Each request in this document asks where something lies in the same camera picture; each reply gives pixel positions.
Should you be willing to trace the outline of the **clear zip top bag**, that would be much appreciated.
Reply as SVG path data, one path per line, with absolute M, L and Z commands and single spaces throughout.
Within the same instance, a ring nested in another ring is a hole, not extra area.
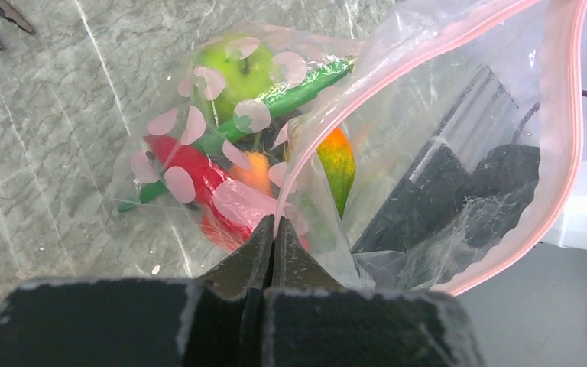
M 582 156 L 580 41 L 586 10 L 585 1 L 405 1 L 363 40 L 273 24 L 237 24 L 189 52 L 157 90 L 157 100 L 115 160 L 110 196 L 117 208 L 124 200 L 137 200 L 143 184 L 161 181 L 167 188 L 166 168 L 145 135 L 169 135 L 196 148 L 223 123 L 213 100 L 226 81 L 216 70 L 195 65 L 205 46 L 231 35 L 262 40 L 274 54 L 272 87 L 285 89 L 299 86 L 321 65 L 355 58 L 351 73 L 279 118 L 270 117 L 258 96 L 239 102 L 230 119 L 247 135 L 235 142 L 223 138 L 213 154 L 196 149 L 228 173 L 233 164 L 251 168 L 248 152 L 266 155 L 277 201 L 271 216 L 289 220 L 302 246 L 338 282 L 377 287 L 352 257 L 356 240 L 472 76 L 489 67 L 517 109 L 483 128 L 509 128 L 521 144 L 538 147 L 539 180 L 518 224 L 481 261 L 451 281 L 427 288 L 461 294 L 526 255 L 572 193 Z M 349 140 L 356 165 L 342 218 L 316 153 L 334 128 Z M 202 234 L 201 208 L 177 201 L 168 189 L 125 213 L 193 229 L 201 269 L 212 267 L 205 251 L 215 258 L 230 253 Z

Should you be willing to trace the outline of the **red fake pepper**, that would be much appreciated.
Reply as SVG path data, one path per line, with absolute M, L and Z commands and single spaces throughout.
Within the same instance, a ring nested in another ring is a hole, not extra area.
M 201 208 L 202 234 L 218 247 L 235 251 L 274 213 L 275 198 L 236 180 L 196 148 L 169 135 L 145 135 L 144 141 L 166 168 L 167 189 L 177 201 Z

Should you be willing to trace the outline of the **green orange fake mango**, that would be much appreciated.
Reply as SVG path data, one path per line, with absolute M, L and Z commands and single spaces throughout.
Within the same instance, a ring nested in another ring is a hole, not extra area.
M 334 128 L 321 142 L 316 153 L 326 173 L 337 212 L 342 218 L 355 179 L 352 146 L 342 129 Z

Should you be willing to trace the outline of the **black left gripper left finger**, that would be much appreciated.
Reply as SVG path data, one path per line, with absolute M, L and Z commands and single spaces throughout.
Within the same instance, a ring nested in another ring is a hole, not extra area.
M 198 278 L 33 278 L 0 310 L 0 366 L 258 366 L 274 217 Z

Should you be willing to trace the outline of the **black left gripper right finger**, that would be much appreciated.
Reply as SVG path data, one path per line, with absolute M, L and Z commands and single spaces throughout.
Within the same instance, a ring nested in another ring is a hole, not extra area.
M 262 366 L 483 366 L 471 319 L 435 291 L 298 287 L 309 258 L 281 219 L 274 275 L 264 293 Z

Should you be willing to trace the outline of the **green fake chili pepper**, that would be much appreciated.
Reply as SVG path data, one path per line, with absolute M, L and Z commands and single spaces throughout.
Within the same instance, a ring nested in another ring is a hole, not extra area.
M 324 89 L 331 87 L 347 76 L 352 72 L 355 62 L 355 58 L 333 60 L 310 71 L 299 86 L 292 89 L 274 86 L 268 89 L 267 92 L 262 93 L 257 100 L 268 107 L 270 117 L 273 119 L 279 118 L 313 100 Z M 247 134 L 235 126 L 235 121 L 235 118 L 229 119 L 223 122 L 216 132 L 206 133 L 195 143 L 195 147 L 207 154 L 213 154 L 220 151 L 223 138 L 230 142 L 244 138 Z M 117 211 L 120 213 L 127 212 L 137 206 L 156 200 L 166 192 L 167 188 L 161 181 L 145 183 L 141 185 L 138 199 L 135 201 L 122 201 L 118 205 Z

